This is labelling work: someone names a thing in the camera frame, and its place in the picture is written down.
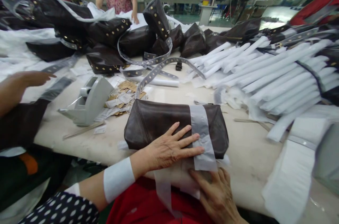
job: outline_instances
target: hand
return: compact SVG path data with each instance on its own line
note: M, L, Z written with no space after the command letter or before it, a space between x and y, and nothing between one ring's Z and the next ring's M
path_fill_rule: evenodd
M149 171L169 167L180 159L193 157L204 152L203 147L182 149L197 141L199 134L179 140L191 130L191 125L187 125L181 131L172 135L178 127L179 122L174 123L165 134L130 157L135 179Z
M137 15L138 15L137 12L132 12L131 19L132 19L132 21L134 20L135 24L139 24L139 20L138 20L138 16Z
M42 71L23 71L13 75L16 78L22 80L26 87L41 86L44 85L51 77L57 77L51 73Z
M238 213L231 191L229 173L219 168L218 172L210 172L212 183L209 183L199 172L190 170L190 175L199 184L203 193L200 202L207 214L216 224L247 223Z

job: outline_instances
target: leather bag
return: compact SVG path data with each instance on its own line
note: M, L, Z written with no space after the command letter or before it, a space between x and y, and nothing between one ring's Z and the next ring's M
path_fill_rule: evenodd
M93 49L89 48L86 57L94 74L114 74L119 72L120 67L125 67L119 52L103 44L97 44Z
M166 40L171 35L171 28L160 0L152 0L142 12L146 23L158 37Z
M228 148L228 135L220 106L204 105L204 108L215 157L223 159ZM124 131L129 149L140 150L146 147L162 136L175 122L180 122L180 126L174 133L191 124L189 105L172 105L136 99ZM183 138L191 135L192 132L189 131Z
M72 56L75 49L61 43L60 38L26 42L28 49L45 62L51 62Z
M156 40L155 33L148 25L127 32L121 37L120 49L128 56L143 56L144 52L150 51Z
M184 38L185 41L180 47L183 58L188 58L206 48L204 32L196 23L184 33Z

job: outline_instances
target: polka dot sleeve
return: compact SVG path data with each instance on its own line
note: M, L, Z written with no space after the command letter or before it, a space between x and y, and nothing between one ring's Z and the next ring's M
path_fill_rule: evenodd
M19 224L87 224L98 223L98 218L99 212L92 202L63 191L35 209Z

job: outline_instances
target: factory floor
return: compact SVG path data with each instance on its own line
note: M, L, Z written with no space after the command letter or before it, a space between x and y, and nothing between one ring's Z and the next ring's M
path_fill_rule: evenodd
M263 16L264 18L278 18L280 22L266 22L262 20L260 29L270 28L274 29L286 24L298 11L290 9L290 7L268 7ZM231 21L221 16L221 10L215 10L209 26L216 27L232 27ZM199 15L189 15L189 14L175 14L173 17L183 24L192 24L199 21Z

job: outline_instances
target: white table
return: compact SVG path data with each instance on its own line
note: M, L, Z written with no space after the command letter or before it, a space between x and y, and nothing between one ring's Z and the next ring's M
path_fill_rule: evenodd
M210 27L213 31L224 31L225 28ZM87 64L82 57L76 66ZM176 64L169 64L164 71L185 76L188 66L183 64L181 72L175 70ZM55 152L77 156L80 158L112 165L128 157L132 151L121 151L117 143L124 140L124 127L128 114L121 117L110 117L106 120L107 129L104 134L93 134L93 130L79 136L63 141L64 135L79 130L68 118L57 112L72 103L78 96L79 89L84 85L81 80L71 84L55 101L49 104L43 118L41 128L35 137L36 144L48 147ZM192 104L195 95L197 100L213 102L213 90L206 88L193 88L191 83L181 84L179 88L154 86L150 100L170 104ZM264 200L261 191L271 173L274 163L279 156L282 143L272 143L265 139L267 131L256 123L234 122L234 118L248 118L244 110L233 110L228 106L222 106L223 116L227 126L229 148L227 155L231 165L227 167L231 175L231 187L236 204L265 215L270 215L264 208ZM339 198L335 197L325 187L314 181L311 198L319 205L309 200L306 211L299 223L332 223L327 214L337 216L339 214Z

